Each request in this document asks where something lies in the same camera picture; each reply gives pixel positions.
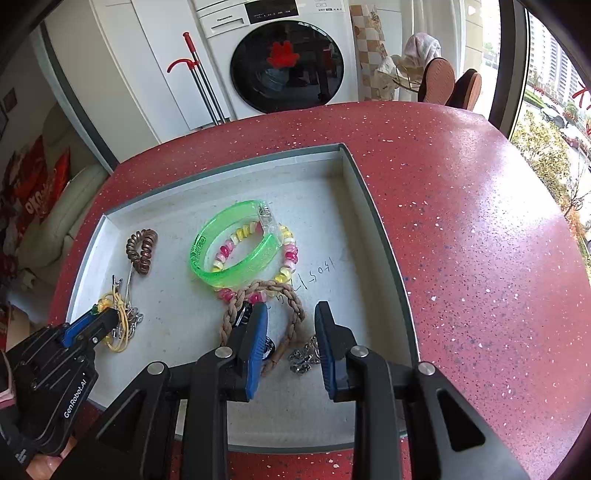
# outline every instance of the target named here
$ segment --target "washing machine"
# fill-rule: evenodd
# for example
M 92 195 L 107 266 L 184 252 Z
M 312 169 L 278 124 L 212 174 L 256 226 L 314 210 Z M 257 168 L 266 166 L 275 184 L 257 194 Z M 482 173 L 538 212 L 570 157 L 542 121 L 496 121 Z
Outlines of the washing machine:
M 342 0 L 226 0 L 197 17 L 237 119 L 359 99 Z

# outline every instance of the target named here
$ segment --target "red countertop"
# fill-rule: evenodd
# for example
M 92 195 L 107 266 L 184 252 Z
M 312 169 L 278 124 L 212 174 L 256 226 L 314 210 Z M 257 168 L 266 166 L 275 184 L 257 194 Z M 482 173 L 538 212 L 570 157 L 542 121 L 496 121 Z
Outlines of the red countertop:
M 518 151 L 471 112 L 346 103 L 257 116 L 152 148 L 120 165 L 100 191 L 62 268 L 51 322 L 65 318 L 103 212 L 210 168 L 336 142 L 350 149 L 384 222 L 421 359 L 447 375 L 532 479 L 548 478 L 591 410 L 589 282 L 550 194 Z M 271 470 L 320 475 L 310 456 L 279 456 L 273 465 L 257 457 L 232 456 L 235 478 L 253 475 L 250 463 L 261 464 L 257 478 Z M 322 462 L 332 478 L 349 477 L 350 463 Z

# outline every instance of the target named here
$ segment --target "copper coil keychain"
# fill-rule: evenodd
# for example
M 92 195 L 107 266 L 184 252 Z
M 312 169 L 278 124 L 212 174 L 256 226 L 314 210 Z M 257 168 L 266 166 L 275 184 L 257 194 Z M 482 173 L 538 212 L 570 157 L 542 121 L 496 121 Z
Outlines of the copper coil keychain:
M 141 232 L 135 232 L 127 240 L 127 245 L 125 246 L 127 258 L 131 260 L 131 264 L 134 266 L 135 271 L 140 275 L 147 275 L 150 271 L 152 249 L 154 248 L 157 239 L 158 234 L 154 230 L 148 228 Z M 138 253 L 137 248 L 140 245 L 141 251 Z

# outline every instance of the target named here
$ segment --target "parked car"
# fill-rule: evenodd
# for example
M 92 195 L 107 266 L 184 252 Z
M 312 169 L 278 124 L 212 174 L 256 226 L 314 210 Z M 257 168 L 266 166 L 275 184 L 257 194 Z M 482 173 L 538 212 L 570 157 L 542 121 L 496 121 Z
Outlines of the parked car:
M 556 105 L 551 103 L 551 102 L 547 102 L 546 100 L 542 100 L 544 102 L 544 105 L 548 108 L 551 108 L 552 110 L 554 110 L 556 113 L 560 113 L 558 111 L 558 109 L 556 108 Z
M 542 114 L 542 118 L 544 120 L 546 120 L 547 122 L 552 122 L 558 128 L 566 127 L 566 121 L 564 120 L 562 115 L 560 115 L 557 111 L 546 107 L 546 108 L 542 108 L 542 110 L 540 110 L 540 112 Z
M 560 136 L 564 139 L 569 146 L 578 149 L 579 148 L 579 139 L 574 133 L 569 132 L 565 128 L 560 129 Z

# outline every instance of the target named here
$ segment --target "tray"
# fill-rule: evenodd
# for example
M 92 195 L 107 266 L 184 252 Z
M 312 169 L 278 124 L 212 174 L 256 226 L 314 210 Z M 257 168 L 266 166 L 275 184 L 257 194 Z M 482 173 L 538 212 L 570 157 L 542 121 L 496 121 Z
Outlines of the tray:
M 277 221 L 294 233 L 300 253 L 293 286 L 308 314 L 303 325 L 307 337 L 314 333 L 316 303 L 327 300 L 335 321 L 350 327 L 360 345 L 394 362 L 418 361 L 405 288 L 375 205 L 346 147 L 325 145 L 210 170 L 153 190 L 102 217 L 76 279 L 69 322 L 110 289 L 112 274 L 126 279 L 125 243 L 131 233 L 152 228 L 158 242 L 150 273 L 132 279 L 132 304 L 145 314 L 144 321 L 123 353 L 104 345 L 96 348 L 99 379 L 91 401 L 106 408 L 148 363 L 185 364 L 219 345 L 225 304 L 191 272 L 189 249 L 209 218 L 249 199 L 267 201 Z M 235 251 L 231 258 L 238 261 L 241 253 L 245 251 Z M 278 255 L 261 278 L 272 278 L 280 262 Z M 288 318 L 283 300 L 268 302 L 268 334 L 276 343 Z M 183 423 L 181 405 L 178 435 Z M 228 403 L 233 450 L 350 447 L 354 423 L 354 404 L 329 400 L 320 366 L 300 377 L 289 371 L 286 359 L 261 380 L 250 403 Z

